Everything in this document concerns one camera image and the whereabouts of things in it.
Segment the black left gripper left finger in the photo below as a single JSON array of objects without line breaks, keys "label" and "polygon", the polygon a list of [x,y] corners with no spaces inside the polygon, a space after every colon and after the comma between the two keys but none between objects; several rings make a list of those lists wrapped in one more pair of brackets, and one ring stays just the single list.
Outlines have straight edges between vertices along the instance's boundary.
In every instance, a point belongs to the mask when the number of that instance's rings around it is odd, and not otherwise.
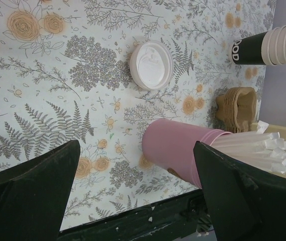
[{"label": "black left gripper left finger", "polygon": [[57,240],[79,156],[73,140],[0,172],[0,240]]}]

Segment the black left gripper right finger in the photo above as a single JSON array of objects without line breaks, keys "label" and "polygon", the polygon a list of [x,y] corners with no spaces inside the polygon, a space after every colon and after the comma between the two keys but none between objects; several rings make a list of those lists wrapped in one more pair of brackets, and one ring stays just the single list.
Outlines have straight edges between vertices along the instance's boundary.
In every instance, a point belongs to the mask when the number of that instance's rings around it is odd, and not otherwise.
[{"label": "black left gripper right finger", "polygon": [[286,240],[286,178],[201,142],[194,157],[217,240]]}]

